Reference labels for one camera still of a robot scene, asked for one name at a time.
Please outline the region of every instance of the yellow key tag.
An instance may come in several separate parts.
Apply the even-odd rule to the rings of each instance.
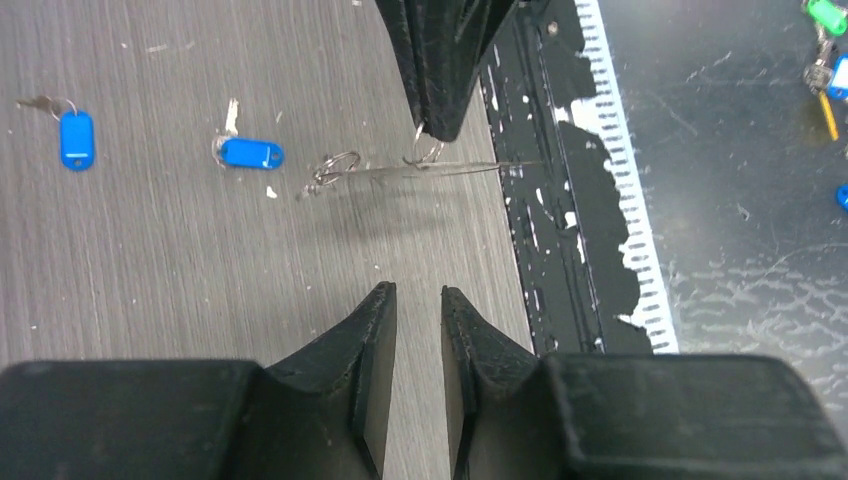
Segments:
[[[827,123],[827,129],[830,132],[830,139],[835,142],[839,140],[839,130],[836,128],[836,119],[833,118],[833,110],[830,108],[830,99],[824,92],[819,92],[819,103],[821,103],[824,121]]]

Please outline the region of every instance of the green key tag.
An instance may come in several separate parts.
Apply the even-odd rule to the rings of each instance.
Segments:
[[[848,30],[845,12],[830,0],[810,0],[807,2],[807,14],[834,37],[840,37]]]

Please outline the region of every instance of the metal key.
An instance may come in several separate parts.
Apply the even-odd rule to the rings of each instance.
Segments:
[[[39,95],[34,98],[29,99],[19,99],[17,100],[17,104],[21,107],[29,107],[34,108],[36,110],[41,110],[44,113],[52,115],[54,118],[58,118],[64,109],[62,102],[58,102],[48,97],[47,95]]]

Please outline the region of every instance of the white ruler scale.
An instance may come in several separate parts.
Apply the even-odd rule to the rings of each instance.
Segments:
[[[621,192],[620,207],[630,231],[630,238],[621,247],[624,266],[636,271],[641,285],[636,310],[622,320],[647,330],[654,353],[679,353],[601,10],[598,0],[576,0],[576,4],[586,39],[583,52],[592,62],[598,94],[572,103],[570,117],[574,125],[600,136],[610,152],[608,170]]]

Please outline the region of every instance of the blue key tag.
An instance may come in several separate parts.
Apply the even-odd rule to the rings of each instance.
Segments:
[[[827,96],[834,100],[848,99],[848,54],[840,55],[833,66],[833,77],[827,86]]]
[[[836,189],[836,203],[848,212],[848,185]]]
[[[82,111],[65,112],[59,119],[59,157],[70,170],[81,172],[94,164],[94,121]]]
[[[272,142],[233,137],[221,144],[218,152],[228,167],[274,170],[283,164],[283,148]]]

